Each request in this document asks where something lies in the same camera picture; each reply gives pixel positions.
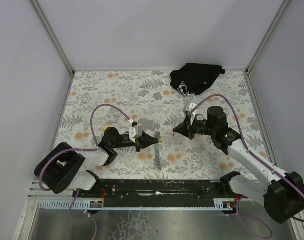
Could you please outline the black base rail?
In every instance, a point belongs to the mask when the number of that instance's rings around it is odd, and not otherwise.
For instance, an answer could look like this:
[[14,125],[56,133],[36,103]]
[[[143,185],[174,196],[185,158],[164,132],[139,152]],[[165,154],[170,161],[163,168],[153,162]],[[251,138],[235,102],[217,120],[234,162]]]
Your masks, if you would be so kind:
[[78,198],[92,200],[235,200],[236,194],[219,180],[118,180],[102,179]]

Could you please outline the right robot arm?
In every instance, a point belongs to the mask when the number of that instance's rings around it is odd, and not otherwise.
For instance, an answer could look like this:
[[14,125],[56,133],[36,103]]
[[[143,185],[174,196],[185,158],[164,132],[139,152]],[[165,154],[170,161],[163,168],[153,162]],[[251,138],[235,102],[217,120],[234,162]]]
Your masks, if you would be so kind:
[[262,205],[268,215],[282,224],[304,210],[304,183],[296,173],[287,173],[273,165],[254,150],[246,147],[241,135],[230,128],[223,108],[212,106],[207,119],[198,120],[196,104],[188,103],[183,110],[184,121],[173,129],[192,140],[195,135],[210,136],[214,146],[241,163],[256,180],[249,180],[233,171],[220,181],[235,194]]

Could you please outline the black cloth bag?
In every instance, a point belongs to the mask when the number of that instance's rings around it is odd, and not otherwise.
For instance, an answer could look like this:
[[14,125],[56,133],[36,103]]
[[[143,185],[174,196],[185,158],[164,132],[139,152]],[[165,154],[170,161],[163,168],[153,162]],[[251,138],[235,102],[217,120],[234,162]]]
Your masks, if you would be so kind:
[[225,69],[220,65],[187,63],[170,73],[170,86],[183,96],[198,96],[208,90]]

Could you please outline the grey keyring with blue handle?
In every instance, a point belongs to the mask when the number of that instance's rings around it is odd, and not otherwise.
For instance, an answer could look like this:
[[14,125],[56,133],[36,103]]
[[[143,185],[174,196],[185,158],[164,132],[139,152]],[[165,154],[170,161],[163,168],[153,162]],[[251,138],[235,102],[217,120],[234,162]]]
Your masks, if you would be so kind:
[[157,168],[161,171],[161,164],[160,164],[160,153],[159,153],[159,144],[160,144],[160,132],[156,131],[154,137],[158,140],[158,143],[155,145],[155,162]]

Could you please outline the floral table mat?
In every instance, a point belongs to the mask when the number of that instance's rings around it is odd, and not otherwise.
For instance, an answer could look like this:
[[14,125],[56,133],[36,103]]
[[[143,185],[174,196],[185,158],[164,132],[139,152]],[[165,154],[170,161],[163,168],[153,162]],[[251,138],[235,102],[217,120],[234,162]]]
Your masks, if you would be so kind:
[[266,144],[242,71],[227,71],[198,96],[182,96],[170,86],[167,71],[77,72],[68,94],[55,144],[66,142],[74,148],[92,149],[104,130],[116,128],[123,134],[128,119],[144,132],[160,132],[159,170],[155,145],[136,152],[117,150],[108,166],[88,167],[102,179],[217,180],[231,171],[249,179],[253,175],[242,164],[219,151],[208,136],[193,140],[174,134],[172,129],[184,120],[187,102],[200,104],[198,116],[205,118],[211,106],[223,107],[231,128],[242,132],[248,145],[268,159]]

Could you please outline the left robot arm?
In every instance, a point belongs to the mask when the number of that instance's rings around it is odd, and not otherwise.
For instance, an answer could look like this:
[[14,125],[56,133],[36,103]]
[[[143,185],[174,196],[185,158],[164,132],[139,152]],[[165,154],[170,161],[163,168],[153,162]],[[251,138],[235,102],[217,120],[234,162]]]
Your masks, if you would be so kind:
[[59,194],[67,188],[90,190],[95,176],[88,167],[110,165],[118,156],[115,149],[134,147],[136,152],[158,144],[159,140],[142,131],[139,125],[119,134],[114,127],[104,131],[95,149],[72,148],[66,142],[58,144],[34,169],[43,191]]

